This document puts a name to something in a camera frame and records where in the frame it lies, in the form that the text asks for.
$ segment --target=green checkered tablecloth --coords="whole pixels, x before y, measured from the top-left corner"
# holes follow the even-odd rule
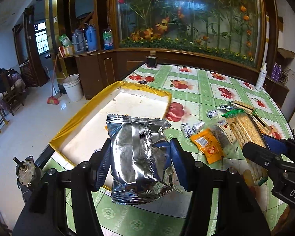
[[[158,65],[157,68],[148,68],[143,65],[125,80],[147,84],[172,93],[172,102],[180,103],[184,112],[181,118],[175,116],[173,119],[171,116],[167,116],[172,127],[165,131],[166,136],[168,139],[177,138],[183,149],[191,152],[195,160],[206,164],[205,156],[189,139],[183,137],[180,125],[181,123],[192,125],[199,120],[208,122],[210,121],[206,116],[208,111],[232,100],[254,106],[257,109],[257,114],[274,129],[277,138],[293,138],[288,123],[268,93],[265,90],[258,92],[254,86],[243,81],[214,72],[172,65]],[[227,157],[211,164],[210,167],[220,170],[234,167],[239,173],[242,173],[248,168],[248,165],[239,150],[231,152]],[[72,165],[58,153],[54,153],[44,170],[49,168],[64,171],[72,169]],[[271,194],[272,188],[273,183],[269,179],[258,187],[256,196],[271,229],[274,228],[287,206]],[[191,198],[191,193],[171,192],[152,203],[130,206],[112,203],[110,192],[104,188],[92,195],[105,236],[179,235]],[[66,190],[66,208],[68,226],[75,231],[70,189]],[[217,208],[218,189],[215,188],[212,196],[208,235],[215,232]]]

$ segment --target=barcode label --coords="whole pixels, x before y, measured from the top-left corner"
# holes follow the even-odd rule
[[[208,144],[208,141],[204,137],[198,138],[195,141],[202,147],[205,147]]]

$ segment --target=chair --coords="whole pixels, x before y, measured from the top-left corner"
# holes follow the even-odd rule
[[[7,103],[9,112],[12,114],[12,116],[14,116],[13,109],[20,104],[24,106],[23,93],[19,88],[15,86],[15,83],[12,79],[11,69],[3,71],[0,74],[0,80],[2,80],[4,88],[7,92],[7,94],[3,98],[3,101]]]

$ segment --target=woman sitting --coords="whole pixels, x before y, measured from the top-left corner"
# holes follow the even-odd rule
[[[0,68],[0,74],[5,71],[4,68]],[[25,90],[25,83],[23,82],[19,73],[15,70],[10,70],[9,74],[11,75],[12,81],[9,83],[11,89],[15,87],[20,88],[21,91]],[[2,78],[0,77],[0,107],[4,110],[8,110],[8,104],[3,100],[4,96],[7,95],[7,91],[4,85]]]

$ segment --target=orange snack packet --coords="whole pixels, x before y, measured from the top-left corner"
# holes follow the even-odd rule
[[[204,153],[209,164],[221,160],[224,156],[222,147],[210,129],[192,135],[190,140]]]

